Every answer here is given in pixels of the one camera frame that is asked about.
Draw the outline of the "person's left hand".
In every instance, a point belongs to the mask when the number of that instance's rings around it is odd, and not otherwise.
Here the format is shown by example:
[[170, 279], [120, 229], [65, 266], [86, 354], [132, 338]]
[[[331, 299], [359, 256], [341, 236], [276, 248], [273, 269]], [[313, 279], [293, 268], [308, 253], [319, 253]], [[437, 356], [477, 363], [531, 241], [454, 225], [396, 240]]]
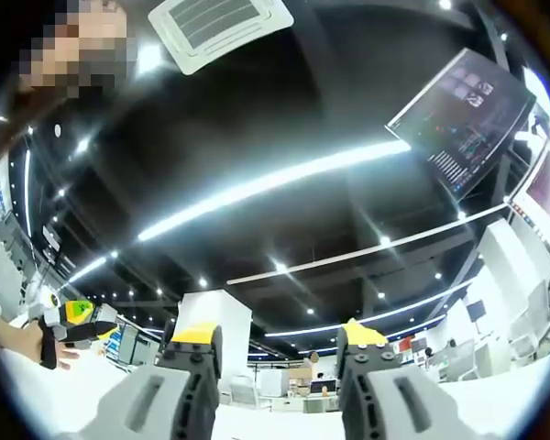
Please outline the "person's left hand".
[[52, 330], [41, 321], [28, 324], [23, 333], [25, 356], [46, 369], [69, 370], [70, 362], [79, 359], [79, 353], [58, 342]]

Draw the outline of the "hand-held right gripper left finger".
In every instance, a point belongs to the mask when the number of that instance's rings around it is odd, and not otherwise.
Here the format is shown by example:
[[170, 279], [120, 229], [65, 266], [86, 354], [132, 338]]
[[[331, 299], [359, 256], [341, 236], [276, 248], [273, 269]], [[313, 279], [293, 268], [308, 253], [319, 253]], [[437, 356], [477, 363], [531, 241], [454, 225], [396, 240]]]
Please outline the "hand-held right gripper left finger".
[[222, 328], [195, 324], [168, 339], [98, 403], [95, 417], [61, 439], [210, 439], [220, 401]]

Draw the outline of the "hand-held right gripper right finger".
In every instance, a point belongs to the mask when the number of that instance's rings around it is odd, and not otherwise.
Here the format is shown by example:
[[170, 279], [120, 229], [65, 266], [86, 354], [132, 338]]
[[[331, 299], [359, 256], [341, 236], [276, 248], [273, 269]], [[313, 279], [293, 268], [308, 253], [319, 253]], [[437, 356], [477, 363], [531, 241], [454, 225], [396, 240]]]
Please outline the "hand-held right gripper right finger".
[[387, 337], [355, 319], [338, 330], [338, 408], [346, 439], [474, 439], [455, 400], [419, 368], [403, 367]]

